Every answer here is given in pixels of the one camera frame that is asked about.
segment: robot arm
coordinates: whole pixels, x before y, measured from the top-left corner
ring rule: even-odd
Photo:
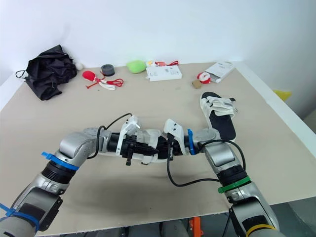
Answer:
[[[142,131],[137,117],[132,116],[120,133],[100,130],[97,134],[97,128],[72,133],[61,141],[54,155],[42,154],[49,162],[13,203],[8,217],[0,219],[1,237],[32,237],[37,230],[47,230],[62,204],[60,196],[95,152],[126,158],[126,165],[131,165],[132,159],[149,164],[166,162],[168,156],[204,152],[223,186],[219,192],[233,204],[230,217],[236,233],[241,237],[281,235],[275,231],[279,229],[276,216],[227,143],[212,143],[200,149],[199,144],[220,139],[215,129],[195,134],[189,130],[189,135],[184,135],[182,127],[168,119],[163,134],[155,129]]]

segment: red balloon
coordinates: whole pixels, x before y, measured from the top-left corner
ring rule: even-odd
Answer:
[[[82,76],[84,79],[94,81],[95,79],[95,74],[92,71],[85,71],[82,73]]]

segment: black tape roll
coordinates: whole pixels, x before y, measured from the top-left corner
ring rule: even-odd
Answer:
[[[103,75],[106,77],[110,77],[114,75],[114,67],[111,64],[105,64],[101,67]]]

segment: blue clip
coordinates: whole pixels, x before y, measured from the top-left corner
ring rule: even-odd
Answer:
[[[190,147],[190,154],[195,155],[194,146],[193,146],[193,132],[191,129],[188,129],[188,135],[189,135],[189,147]]]
[[[68,169],[72,169],[72,170],[78,170],[79,167],[78,166],[75,166],[73,164],[69,164],[67,162],[64,162],[62,161],[61,159],[57,158],[56,156],[54,156],[53,154],[50,154],[50,153],[47,153],[47,152],[42,152],[41,154],[42,156],[44,156],[46,159],[49,159],[59,165],[62,165],[63,167],[65,168],[68,168]]]
[[[39,221],[34,217],[34,216],[30,216],[21,212],[16,212],[16,210],[14,208],[8,208],[5,205],[3,205],[2,203],[0,203],[0,208],[3,209],[4,211],[6,211],[6,216],[19,216],[22,217],[24,219],[30,220],[35,224],[35,231],[37,232],[40,228],[40,223]]]

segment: table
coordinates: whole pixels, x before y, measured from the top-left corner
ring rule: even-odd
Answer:
[[[312,134],[308,130],[301,133],[303,125],[298,125],[298,120],[297,126],[289,128],[293,119],[283,118],[285,123],[272,108],[276,105],[269,103],[277,101],[282,113],[289,113],[286,105],[271,94],[267,97],[272,93],[269,89],[261,91],[266,94],[263,98],[258,91],[266,85],[248,77],[257,87],[254,89],[236,69],[219,84],[194,89],[191,81],[210,65],[180,65],[182,79],[158,82],[148,82],[145,72],[134,75],[126,67],[117,67],[112,78],[123,78],[125,84],[116,91],[99,86],[88,90],[85,85],[89,82],[78,73],[59,86],[61,95],[48,101],[40,101],[23,84],[0,113],[0,185],[4,191],[0,201],[10,206],[43,170],[47,160],[40,155],[42,151],[54,153],[67,134],[107,125],[127,112],[139,117],[143,129],[163,129],[168,118],[184,130],[206,128],[199,107],[199,97],[205,91],[236,98],[236,142],[245,154],[247,173],[269,204],[316,196],[316,153],[308,142],[301,141],[309,137],[309,142],[315,142]],[[245,67],[239,64],[239,68],[246,74]],[[121,125],[118,122],[111,130],[119,131]],[[177,182],[216,177],[203,154],[176,157],[170,167]],[[201,182],[177,188],[168,180],[165,163],[145,166],[133,160],[132,166],[125,166],[125,159],[97,156],[76,173],[62,195],[64,203],[54,222],[38,236],[225,212],[230,205],[217,192],[218,187],[216,182]]]

